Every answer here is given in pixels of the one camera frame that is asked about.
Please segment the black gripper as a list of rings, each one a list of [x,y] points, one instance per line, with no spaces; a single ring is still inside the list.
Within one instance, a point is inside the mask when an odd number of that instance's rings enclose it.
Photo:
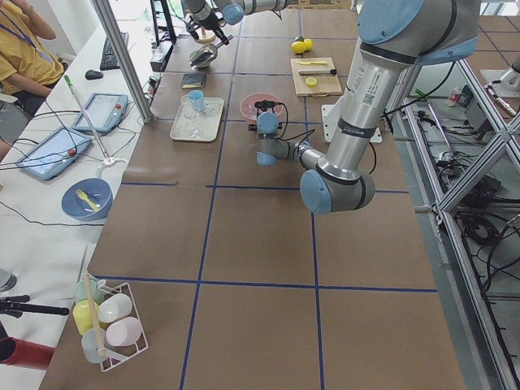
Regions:
[[[197,29],[203,27],[214,32],[220,40],[220,46],[227,46],[233,35],[227,35],[220,27],[219,18],[212,7],[203,7],[197,11],[189,10],[190,21],[187,24],[187,32],[194,40],[199,40]]]
[[[279,106],[282,106],[282,102],[275,102],[272,100],[261,100],[256,101],[253,104],[253,107],[256,109],[256,116],[259,116],[261,113],[265,112],[271,112],[275,116],[278,116],[280,114],[280,110],[278,109]]]

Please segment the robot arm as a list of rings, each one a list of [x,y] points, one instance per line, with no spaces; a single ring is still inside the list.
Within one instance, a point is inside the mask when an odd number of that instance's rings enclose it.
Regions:
[[[299,188],[315,214],[356,210],[375,194],[359,163],[375,133],[400,74],[471,55],[478,40],[478,1],[366,1],[358,16],[360,46],[351,64],[350,87],[337,102],[340,113],[326,153],[306,141],[286,141],[277,121],[262,113],[257,124],[257,163],[299,162]]]
[[[203,0],[187,0],[182,4],[188,9],[192,15],[195,24],[203,27],[205,30],[212,31],[221,43],[227,45],[229,39],[225,36],[220,27],[219,18],[214,8]],[[214,1],[218,12],[222,15],[223,20],[230,25],[241,22],[246,15],[263,11],[280,12],[288,6],[288,1],[283,0],[244,0],[244,1]]]

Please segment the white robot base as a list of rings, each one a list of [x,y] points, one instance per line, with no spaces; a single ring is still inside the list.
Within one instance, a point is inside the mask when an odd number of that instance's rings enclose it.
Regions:
[[[323,136],[326,143],[330,143],[336,132],[336,125],[339,118],[339,110],[336,109],[335,105],[322,105],[322,125],[323,125]],[[375,129],[375,133],[370,139],[372,144],[379,144],[383,141],[383,137],[379,128]]]

